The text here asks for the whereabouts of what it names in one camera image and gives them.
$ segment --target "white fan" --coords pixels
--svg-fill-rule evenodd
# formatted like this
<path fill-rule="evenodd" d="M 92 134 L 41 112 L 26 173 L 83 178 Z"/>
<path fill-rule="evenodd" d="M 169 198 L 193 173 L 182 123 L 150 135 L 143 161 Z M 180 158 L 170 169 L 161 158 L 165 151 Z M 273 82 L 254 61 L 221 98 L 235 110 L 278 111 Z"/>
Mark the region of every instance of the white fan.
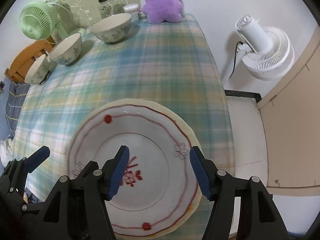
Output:
<path fill-rule="evenodd" d="M 287 74 L 294 62 L 294 50 L 283 30 L 271 26 L 262 28 L 250 15 L 241 17 L 236 29 L 250 47 L 242 51 L 242 61 L 252 76 L 272 80 Z"/>

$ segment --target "purple stuffed toy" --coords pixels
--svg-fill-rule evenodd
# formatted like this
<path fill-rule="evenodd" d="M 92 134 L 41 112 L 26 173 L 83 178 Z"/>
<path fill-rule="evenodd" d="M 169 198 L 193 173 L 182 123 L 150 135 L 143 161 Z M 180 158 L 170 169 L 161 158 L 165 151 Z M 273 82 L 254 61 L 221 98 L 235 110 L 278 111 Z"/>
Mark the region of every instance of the purple stuffed toy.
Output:
<path fill-rule="evenodd" d="M 183 4 L 180 0 L 146 0 L 142 11 L 152 24 L 167 22 L 181 22 Z"/>

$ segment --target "plaid tablecloth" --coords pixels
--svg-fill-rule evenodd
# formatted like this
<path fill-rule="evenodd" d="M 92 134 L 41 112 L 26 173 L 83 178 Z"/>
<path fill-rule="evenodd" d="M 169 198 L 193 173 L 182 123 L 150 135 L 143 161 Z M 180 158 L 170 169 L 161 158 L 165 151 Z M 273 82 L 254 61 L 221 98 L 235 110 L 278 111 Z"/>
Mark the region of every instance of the plaid tablecloth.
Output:
<path fill-rule="evenodd" d="M 177 113 L 194 130 L 204 155 L 234 175 L 231 122 L 219 73 L 192 15 L 179 24 L 141 21 L 129 37 L 108 45 L 83 37 L 80 59 L 57 66 L 42 86 L 31 86 L 20 113 L 13 152 L 30 156 L 42 145 L 51 155 L 28 176 L 26 186 L 45 200 L 67 174 L 67 152 L 81 121 L 97 107 L 121 98 L 142 98 Z M 201 239 L 212 205 L 198 210 L 176 231 L 159 239 Z"/>

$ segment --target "ceramic bowl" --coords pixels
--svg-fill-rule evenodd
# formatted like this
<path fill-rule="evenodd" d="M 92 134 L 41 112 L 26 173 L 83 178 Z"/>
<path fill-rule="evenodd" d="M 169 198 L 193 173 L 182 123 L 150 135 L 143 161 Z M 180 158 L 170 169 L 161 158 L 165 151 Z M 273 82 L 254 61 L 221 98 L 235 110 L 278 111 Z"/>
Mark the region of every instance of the ceramic bowl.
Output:
<path fill-rule="evenodd" d="M 81 47 L 81 34 L 72 34 L 53 48 L 49 54 L 49 59 L 62 65 L 71 64 L 79 57 Z"/>
<path fill-rule="evenodd" d="M 101 41 L 115 43 L 122 40 L 129 32 L 132 15 L 119 13 L 99 21 L 91 27 L 91 32 Z"/>
<path fill-rule="evenodd" d="M 41 85 L 49 75 L 50 70 L 47 56 L 41 55 L 30 67 L 24 81 L 32 85 Z"/>
<path fill-rule="evenodd" d="M 199 146 L 193 130 L 156 102 L 122 99 L 97 109 L 75 133 L 68 153 L 70 178 L 90 160 L 99 167 L 121 145 L 130 151 L 120 188 L 106 202 L 115 233 L 149 239 L 172 232 L 197 209 L 201 192 L 189 151 Z"/>

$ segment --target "wooden chair back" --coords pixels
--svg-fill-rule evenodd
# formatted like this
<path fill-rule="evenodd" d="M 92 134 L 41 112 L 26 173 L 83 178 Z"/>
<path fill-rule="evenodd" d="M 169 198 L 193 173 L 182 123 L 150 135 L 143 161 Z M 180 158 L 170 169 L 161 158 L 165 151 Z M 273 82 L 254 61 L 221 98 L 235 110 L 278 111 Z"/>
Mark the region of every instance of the wooden chair back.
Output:
<path fill-rule="evenodd" d="M 10 69 L 5 71 L 5 75 L 14 82 L 24 82 L 27 72 L 36 59 L 43 54 L 48 54 L 54 46 L 54 40 L 51 37 L 34 42 L 18 54 Z"/>

